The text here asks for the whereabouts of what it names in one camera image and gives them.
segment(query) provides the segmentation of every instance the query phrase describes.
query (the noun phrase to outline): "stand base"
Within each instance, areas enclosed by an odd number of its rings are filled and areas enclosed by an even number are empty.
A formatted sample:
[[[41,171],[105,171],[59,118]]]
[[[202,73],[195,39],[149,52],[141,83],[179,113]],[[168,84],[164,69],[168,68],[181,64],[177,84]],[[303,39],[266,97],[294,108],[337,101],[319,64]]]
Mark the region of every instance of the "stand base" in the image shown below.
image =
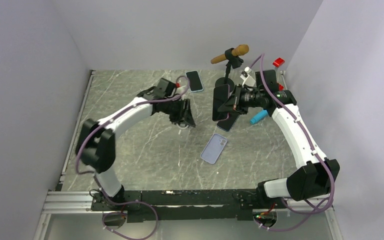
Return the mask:
[[[223,85],[223,84],[226,84],[225,83],[225,77],[220,77],[219,79],[217,79],[217,81],[215,81],[216,87]],[[232,79],[228,78],[227,84],[229,84],[229,89],[230,89],[229,91],[233,92],[233,89],[235,89],[235,83],[232,81]]]

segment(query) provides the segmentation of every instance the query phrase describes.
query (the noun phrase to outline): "phone stand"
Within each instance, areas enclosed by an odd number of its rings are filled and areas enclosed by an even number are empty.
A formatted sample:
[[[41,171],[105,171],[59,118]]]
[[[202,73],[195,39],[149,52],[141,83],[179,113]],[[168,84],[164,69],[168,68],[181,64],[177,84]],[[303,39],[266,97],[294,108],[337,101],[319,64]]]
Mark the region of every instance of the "phone stand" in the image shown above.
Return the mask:
[[[233,89],[235,88],[235,83],[232,81],[232,79],[229,78],[229,74],[231,73],[231,69],[237,69],[239,68],[244,60],[240,58],[239,56],[233,56],[232,50],[234,48],[229,48],[224,52],[224,55],[226,56],[226,59],[228,60],[226,64],[226,72],[224,77],[220,77],[215,81],[215,86],[218,87],[223,84],[229,84],[230,92],[233,92]]]

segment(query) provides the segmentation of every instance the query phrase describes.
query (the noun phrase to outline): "gray marble surface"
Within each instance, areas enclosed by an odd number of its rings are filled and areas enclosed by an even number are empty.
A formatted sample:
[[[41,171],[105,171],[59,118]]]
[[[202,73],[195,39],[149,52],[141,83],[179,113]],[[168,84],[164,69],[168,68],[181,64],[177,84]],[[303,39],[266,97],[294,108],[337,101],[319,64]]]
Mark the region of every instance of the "gray marble surface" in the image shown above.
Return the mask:
[[[160,78],[174,81],[186,70],[96,71],[87,95],[81,123],[98,120],[128,104],[138,92],[155,86]],[[276,123],[266,117],[250,125],[261,109],[241,115],[230,132],[212,121],[213,88],[223,70],[201,70],[204,91],[186,94],[191,99],[195,128],[181,130],[170,123],[168,115],[154,114],[137,123],[116,143],[115,171],[128,190],[192,190],[255,188],[257,183],[287,177],[295,161],[285,137]],[[239,72],[230,77],[241,83]],[[228,143],[213,165],[200,154],[214,133]],[[63,191],[95,188],[93,178],[76,175],[74,153],[66,170]]]

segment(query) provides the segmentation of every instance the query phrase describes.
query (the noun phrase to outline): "red clamp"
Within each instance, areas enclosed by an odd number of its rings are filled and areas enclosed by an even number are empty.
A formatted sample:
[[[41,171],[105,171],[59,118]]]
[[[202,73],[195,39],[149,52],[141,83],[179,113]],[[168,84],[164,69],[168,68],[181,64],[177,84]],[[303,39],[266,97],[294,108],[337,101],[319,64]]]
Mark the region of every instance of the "red clamp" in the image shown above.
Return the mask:
[[[276,68],[278,68],[278,67],[280,67],[282,64],[284,64],[285,63],[285,60],[283,60],[282,58],[278,58],[278,59],[276,59],[274,62],[273,62],[273,65],[276,67]]]

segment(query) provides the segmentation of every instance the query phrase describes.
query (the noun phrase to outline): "phone screen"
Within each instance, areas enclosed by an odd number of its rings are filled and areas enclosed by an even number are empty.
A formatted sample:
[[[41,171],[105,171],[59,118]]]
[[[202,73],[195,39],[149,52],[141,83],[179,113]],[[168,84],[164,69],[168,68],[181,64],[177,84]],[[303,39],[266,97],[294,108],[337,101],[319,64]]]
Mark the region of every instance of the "phone screen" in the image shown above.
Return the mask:
[[[229,118],[226,121],[219,121],[217,122],[217,127],[223,129],[226,132],[229,132],[235,124],[236,120],[239,118],[239,113],[231,113]]]
[[[227,112],[217,111],[229,99],[229,88],[228,84],[223,84],[214,88],[212,97],[212,120],[215,122],[229,118]]]
[[[197,71],[188,71],[186,73],[186,77],[189,79],[191,92],[199,92],[204,90],[203,83],[201,82],[201,78]]]

